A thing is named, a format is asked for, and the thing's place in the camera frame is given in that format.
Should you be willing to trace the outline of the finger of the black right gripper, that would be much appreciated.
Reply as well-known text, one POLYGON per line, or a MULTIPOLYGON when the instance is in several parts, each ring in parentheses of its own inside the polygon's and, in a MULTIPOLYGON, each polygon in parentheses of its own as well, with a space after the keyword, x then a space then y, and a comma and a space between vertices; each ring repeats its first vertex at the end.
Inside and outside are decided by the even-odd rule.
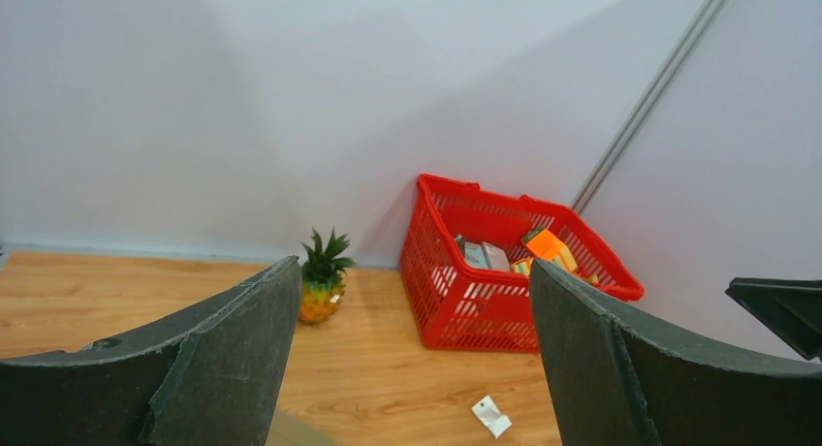
POLYGON ((725 294, 806 360, 821 360, 821 280, 734 278, 725 294))

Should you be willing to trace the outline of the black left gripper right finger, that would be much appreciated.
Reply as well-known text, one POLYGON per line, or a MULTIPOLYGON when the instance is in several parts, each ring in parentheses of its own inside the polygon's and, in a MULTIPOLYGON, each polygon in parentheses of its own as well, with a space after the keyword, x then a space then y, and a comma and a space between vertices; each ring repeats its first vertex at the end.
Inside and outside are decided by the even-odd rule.
POLYGON ((691 332, 542 260, 529 295, 563 444, 820 443, 820 365, 691 332))

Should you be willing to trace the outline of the brown cardboard box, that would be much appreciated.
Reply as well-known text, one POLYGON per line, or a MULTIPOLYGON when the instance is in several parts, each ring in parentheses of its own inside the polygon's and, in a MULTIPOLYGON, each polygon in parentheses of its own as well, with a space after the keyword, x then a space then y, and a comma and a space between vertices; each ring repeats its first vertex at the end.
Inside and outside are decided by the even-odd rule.
POLYGON ((334 446, 326 433, 281 410, 273 414, 267 446, 334 446))

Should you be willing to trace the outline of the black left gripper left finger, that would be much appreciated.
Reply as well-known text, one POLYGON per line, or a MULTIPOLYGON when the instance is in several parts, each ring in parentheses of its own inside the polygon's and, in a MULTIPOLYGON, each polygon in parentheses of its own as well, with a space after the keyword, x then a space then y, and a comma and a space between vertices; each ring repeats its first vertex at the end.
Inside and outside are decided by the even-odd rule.
POLYGON ((301 270, 238 285, 76 352, 1 363, 5 445, 263 445, 295 333, 301 270))

